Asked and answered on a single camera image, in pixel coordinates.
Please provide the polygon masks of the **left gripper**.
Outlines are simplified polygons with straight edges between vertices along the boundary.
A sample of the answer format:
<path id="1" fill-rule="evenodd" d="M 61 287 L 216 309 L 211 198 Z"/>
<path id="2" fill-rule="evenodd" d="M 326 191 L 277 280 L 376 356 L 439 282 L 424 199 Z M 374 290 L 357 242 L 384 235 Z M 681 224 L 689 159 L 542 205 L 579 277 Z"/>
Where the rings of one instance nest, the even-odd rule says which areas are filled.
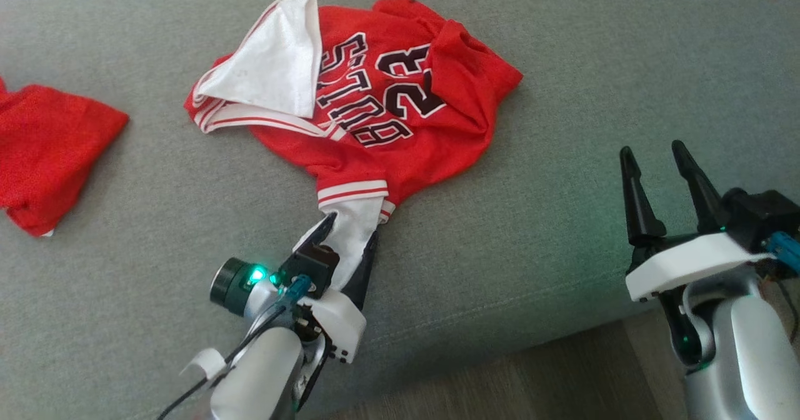
<path id="1" fill-rule="evenodd" d="M 292 255 L 338 258 L 337 252 L 324 244 L 337 216 L 336 212 L 328 213 L 298 241 L 292 249 Z M 341 292 L 328 289 L 319 299 L 304 297 L 298 301 L 294 307 L 294 328 L 303 343 L 312 343 L 327 334 L 332 346 L 328 354 L 343 363 L 353 363 L 366 328 L 366 318 L 362 311 L 377 248 L 378 232 L 375 230 L 363 249 L 358 266 Z"/>

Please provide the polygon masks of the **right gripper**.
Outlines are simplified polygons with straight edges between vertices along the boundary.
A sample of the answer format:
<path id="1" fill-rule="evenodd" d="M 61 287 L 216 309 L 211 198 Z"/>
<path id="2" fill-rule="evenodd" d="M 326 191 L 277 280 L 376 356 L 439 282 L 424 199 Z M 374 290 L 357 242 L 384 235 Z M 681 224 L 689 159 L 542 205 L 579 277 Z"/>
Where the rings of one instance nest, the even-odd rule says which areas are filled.
<path id="1" fill-rule="evenodd" d="M 666 290 L 693 283 L 742 266 L 774 260 L 770 252 L 752 254 L 726 232 L 726 210 L 722 198 L 681 140 L 672 141 L 672 156 L 686 181 L 697 216 L 697 232 L 712 233 L 671 249 L 657 252 L 625 277 L 632 301 L 648 300 Z M 629 244 L 645 246 L 665 237 L 641 183 L 641 169 L 631 147 L 620 150 L 622 193 Z"/>

